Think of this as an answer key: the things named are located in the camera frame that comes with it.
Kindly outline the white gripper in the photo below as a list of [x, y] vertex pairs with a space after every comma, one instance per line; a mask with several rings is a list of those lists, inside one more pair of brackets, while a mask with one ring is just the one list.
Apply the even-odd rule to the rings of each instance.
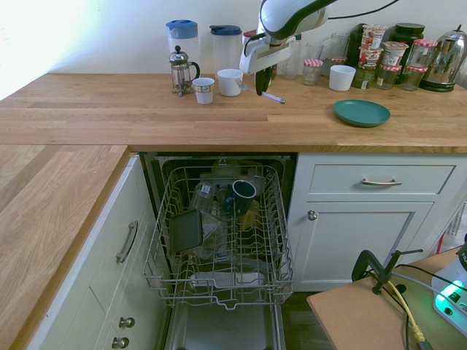
[[245, 74], [255, 74], [255, 89], [261, 96], [268, 89], [274, 73], [274, 66], [287, 60], [293, 53], [296, 38], [288, 38], [278, 46], [271, 46], [267, 37], [248, 41], [242, 51], [239, 69]]

